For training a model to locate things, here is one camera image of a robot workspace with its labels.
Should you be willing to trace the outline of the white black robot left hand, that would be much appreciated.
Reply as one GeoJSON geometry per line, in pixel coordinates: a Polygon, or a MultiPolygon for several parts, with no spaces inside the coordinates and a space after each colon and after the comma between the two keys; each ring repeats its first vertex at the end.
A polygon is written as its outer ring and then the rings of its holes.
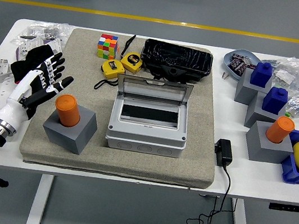
{"type": "Polygon", "coordinates": [[[32,64],[24,77],[15,77],[16,88],[0,109],[0,125],[17,131],[22,122],[36,113],[37,106],[47,102],[73,82],[73,77],[61,79],[65,59],[56,53],[46,60],[32,64]]]}

